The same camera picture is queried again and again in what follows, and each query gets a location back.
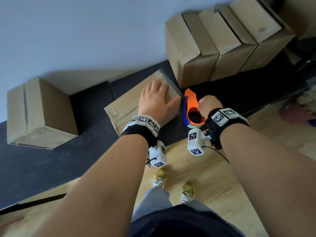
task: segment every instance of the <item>gold sneaker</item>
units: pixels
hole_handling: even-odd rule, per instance
[[[163,189],[165,182],[167,180],[167,171],[165,169],[160,169],[156,172],[155,178],[151,180],[153,187],[159,186]]]
[[[181,191],[181,204],[185,204],[190,202],[194,199],[195,193],[194,188],[191,182],[187,182],[183,187]]]

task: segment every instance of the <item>shoelace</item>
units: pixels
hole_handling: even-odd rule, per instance
[[[163,189],[163,178],[160,178],[160,177],[158,177],[156,180],[151,180],[151,182],[153,183],[153,186],[154,187],[157,187],[157,186],[159,186],[160,188],[162,188]]]
[[[182,193],[182,197],[181,197],[181,204],[183,204],[184,202],[190,202],[192,200],[192,196],[189,193]]]

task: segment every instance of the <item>light blue jeans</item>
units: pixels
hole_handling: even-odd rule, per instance
[[[144,199],[139,203],[139,205],[135,209],[132,216],[132,222],[144,215],[172,207],[172,203],[170,202],[169,197],[170,197],[170,194],[158,186],[149,189],[145,193]],[[205,204],[202,204],[201,202],[197,200],[192,200],[186,203],[186,205],[194,208],[197,211],[211,211],[217,214],[215,211],[213,211],[212,209],[207,207]],[[245,237],[245,235],[236,226],[232,225],[231,223],[228,223],[228,224],[230,224],[238,233],[240,233],[242,236]]]

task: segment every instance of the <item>hand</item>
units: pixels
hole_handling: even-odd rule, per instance
[[[154,80],[148,83],[140,95],[138,114],[151,116],[159,124],[161,120],[167,114],[168,108],[175,105],[179,100],[180,96],[173,98],[168,103],[165,103],[165,93],[168,88],[168,84],[161,84],[161,81]]]
[[[205,118],[208,117],[210,111],[214,110],[215,108],[223,108],[221,102],[215,96],[204,96],[199,101],[198,110]]]

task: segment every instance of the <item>forearm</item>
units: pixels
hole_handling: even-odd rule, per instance
[[[243,124],[229,126],[220,138],[269,235],[314,235],[316,162]]]
[[[34,236],[123,236],[148,153],[138,134],[122,136],[81,177]]]

